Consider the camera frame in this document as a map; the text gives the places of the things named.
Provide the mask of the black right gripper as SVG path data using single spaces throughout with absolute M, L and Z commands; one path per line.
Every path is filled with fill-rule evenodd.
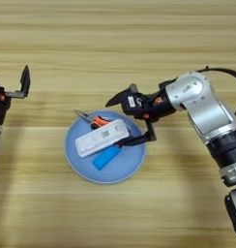
M 115 105 L 121 105 L 122 107 L 128 104 L 127 97 L 131 93 L 131 89 L 127 88 L 107 101 L 106 106 L 112 107 Z M 135 146 L 147 141 L 156 140 L 156 135 L 152 124 L 157 122 L 160 118 L 166 117 L 174 113 L 176 109 L 171 104 L 166 90 L 162 88 L 159 92 L 151 95 L 149 100 L 145 104 L 145 110 L 142 114 L 143 119 L 146 122 L 147 132 L 139 137 L 129 136 L 116 142 L 119 147 L 122 146 Z

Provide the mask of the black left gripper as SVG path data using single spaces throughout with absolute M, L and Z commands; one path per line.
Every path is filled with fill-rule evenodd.
M 15 92 L 6 92 L 5 88 L 0 85 L 0 125 L 3 125 L 6 113 L 11 106 L 12 99 L 24 99 L 28 96 L 30 89 L 30 72 L 28 66 L 24 67 L 21 74 L 21 88 Z

